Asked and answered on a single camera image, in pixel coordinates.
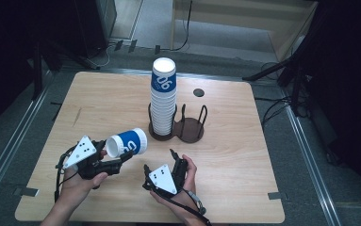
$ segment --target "blue and white cup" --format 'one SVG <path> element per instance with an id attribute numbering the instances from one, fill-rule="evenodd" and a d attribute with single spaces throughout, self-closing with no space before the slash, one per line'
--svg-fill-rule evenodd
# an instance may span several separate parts
<path id="1" fill-rule="evenodd" d="M 130 150 L 133 154 L 142 154 L 147 150 L 147 136 L 139 128 L 109 137 L 106 142 L 107 154 L 119 157 Z"/>
<path id="2" fill-rule="evenodd" d="M 172 131 L 176 105 L 176 65 L 169 58 L 154 61 L 151 78 L 151 116 L 154 132 L 166 136 Z"/>

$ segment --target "blue label on cup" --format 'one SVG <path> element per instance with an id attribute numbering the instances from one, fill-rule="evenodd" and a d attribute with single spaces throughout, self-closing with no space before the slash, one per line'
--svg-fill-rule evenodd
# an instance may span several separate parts
<path id="1" fill-rule="evenodd" d="M 158 92 L 170 92 L 176 88 L 176 73 L 170 77 L 158 76 L 153 73 L 151 87 Z"/>
<path id="2" fill-rule="evenodd" d="M 118 136 L 122 139 L 124 152 L 127 153 L 130 150 L 133 150 L 133 154 L 139 153 L 139 149 L 141 147 L 141 141 L 139 140 L 139 135 L 133 131 L 127 131 Z"/>

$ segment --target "light wood tabletop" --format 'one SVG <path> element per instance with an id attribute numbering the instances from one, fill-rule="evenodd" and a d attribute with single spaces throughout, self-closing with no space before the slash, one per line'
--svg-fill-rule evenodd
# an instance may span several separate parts
<path id="1" fill-rule="evenodd" d="M 281 223 L 285 219 L 271 160 L 248 83 L 177 77 L 177 115 L 186 104 L 186 117 L 198 119 L 206 105 L 201 140 L 186 143 L 178 137 L 158 141 L 148 132 L 151 76 L 78 73 L 41 152 L 27 187 L 40 190 L 23 196 L 15 213 L 22 221 L 43 220 L 54 204 L 60 156 L 84 135 L 106 139 L 133 128 L 147 135 L 148 148 L 123 163 L 92 190 L 71 217 L 75 221 L 179 222 L 165 206 L 142 188 L 144 164 L 155 170 L 174 160 L 170 149 L 186 154 L 197 166 L 197 195 L 212 223 Z M 205 92 L 203 97 L 193 94 Z"/>

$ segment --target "tripod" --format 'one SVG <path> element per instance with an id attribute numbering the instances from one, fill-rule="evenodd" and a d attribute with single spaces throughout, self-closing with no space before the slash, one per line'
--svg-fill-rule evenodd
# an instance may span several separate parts
<path id="1" fill-rule="evenodd" d="M 250 77 L 243 77 L 242 80 L 256 81 L 262 77 L 265 77 L 284 68 L 277 79 L 277 84 L 280 87 L 285 87 L 293 78 L 295 78 L 293 90 L 291 93 L 290 106 L 295 116 L 300 116 L 297 107 L 298 96 L 305 74 L 304 66 L 306 65 L 307 61 L 309 61 L 309 57 L 314 55 L 314 46 L 320 44 L 320 40 L 322 39 L 323 34 L 323 24 L 330 12 L 331 10 L 328 7 L 323 6 L 322 3 L 319 3 L 315 11 L 314 18 L 312 20 L 312 24 L 310 25 L 309 31 L 307 32 L 304 40 L 301 42 L 300 46 L 297 48 L 293 55 L 260 73 L 252 75 Z"/>

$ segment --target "black round hole cover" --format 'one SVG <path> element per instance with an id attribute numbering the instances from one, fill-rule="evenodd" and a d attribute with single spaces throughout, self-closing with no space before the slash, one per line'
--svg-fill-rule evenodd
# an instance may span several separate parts
<path id="1" fill-rule="evenodd" d="M 202 89 L 195 89 L 194 90 L 194 95 L 196 97 L 203 97 L 205 95 L 205 92 Z"/>

